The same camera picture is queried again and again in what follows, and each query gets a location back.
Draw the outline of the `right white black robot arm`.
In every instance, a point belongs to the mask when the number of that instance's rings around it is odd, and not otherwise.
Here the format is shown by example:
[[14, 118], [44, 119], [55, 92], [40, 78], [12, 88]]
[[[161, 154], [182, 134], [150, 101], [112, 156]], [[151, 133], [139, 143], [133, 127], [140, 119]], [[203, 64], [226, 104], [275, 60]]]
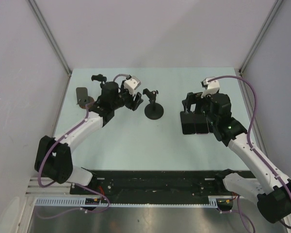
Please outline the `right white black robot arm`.
[[190, 92], [182, 105], [183, 133], [213, 133], [219, 142], [238, 155], [258, 181], [253, 183], [227, 169], [218, 174], [214, 190], [220, 195], [230, 191], [243, 196], [254, 203], [270, 223], [291, 214], [291, 178], [249, 143], [247, 129], [232, 116], [229, 96], [215, 93], [204, 97], [201, 92]]

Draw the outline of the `black phone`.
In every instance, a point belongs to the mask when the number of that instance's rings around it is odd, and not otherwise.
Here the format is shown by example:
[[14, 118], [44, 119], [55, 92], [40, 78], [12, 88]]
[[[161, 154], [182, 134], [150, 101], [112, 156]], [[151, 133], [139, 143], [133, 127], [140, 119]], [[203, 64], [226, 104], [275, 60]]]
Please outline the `black phone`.
[[194, 113], [192, 112], [186, 113], [184, 111], [181, 111], [180, 121], [181, 121], [182, 133], [184, 135], [190, 135], [190, 134], [196, 133]]
[[194, 114], [194, 128], [196, 134], [208, 134], [209, 128], [206, 117], [202, 114]]

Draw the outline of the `black pole phone stand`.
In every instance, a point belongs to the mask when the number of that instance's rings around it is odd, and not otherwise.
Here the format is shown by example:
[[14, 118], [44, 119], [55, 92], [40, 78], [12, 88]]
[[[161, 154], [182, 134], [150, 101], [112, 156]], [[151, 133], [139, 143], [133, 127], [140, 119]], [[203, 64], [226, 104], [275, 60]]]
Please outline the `black pole phone stand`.
[[100, 88], [102, 90], [105, 90], [105, 84], [107, 82], [107, 77], [105, 77], [104, 75], [102, 74], [98, 74], [98, 75], [92, 75], [91, 76], [91, 80], [92, 81], [98, 81], [100, 82]]
[[164, 114], [163, 106], [156, 102], [158, 90], [149, 91], [147, 88], [143, 90], [143, 95], [149, 98], [149, 104], [145, 107], [145, 116], [151, 120], [158, 120]]

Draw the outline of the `silver phone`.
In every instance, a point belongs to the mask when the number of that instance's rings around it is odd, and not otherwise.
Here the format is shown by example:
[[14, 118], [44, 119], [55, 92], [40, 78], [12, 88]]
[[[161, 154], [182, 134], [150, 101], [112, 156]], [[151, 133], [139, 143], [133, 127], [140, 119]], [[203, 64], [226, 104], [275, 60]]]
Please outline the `silver phone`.
[[208, 124], [209, 133], [214, 133], [214, 130], [213, 130], [214, 122], [213, 122], [213, 120], [207, 119], [207, 124]]

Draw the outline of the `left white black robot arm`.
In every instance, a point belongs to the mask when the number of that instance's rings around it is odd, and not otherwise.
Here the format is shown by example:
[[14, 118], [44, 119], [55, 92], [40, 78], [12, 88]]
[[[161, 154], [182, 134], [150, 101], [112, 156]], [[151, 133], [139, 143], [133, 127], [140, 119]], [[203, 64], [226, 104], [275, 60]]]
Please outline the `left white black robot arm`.
[[57, 137], [44, 136], [39, 141], [34, 169], [38, 172], [38, 183], [46, 176], [53, 183], [77, 183], [81, 189], [92, 194], [97, 190], [97, 181], [92, 172], [73, 165], [72, 152], [93, 132], [103, 128], [121, 107], [135, 111], [143, 102], [137, 91], [141, 82], [129, 76], [121, 84], [101, 82], [101, 94], [93, 103], [85, 106], [86, 115], [69, 130]]

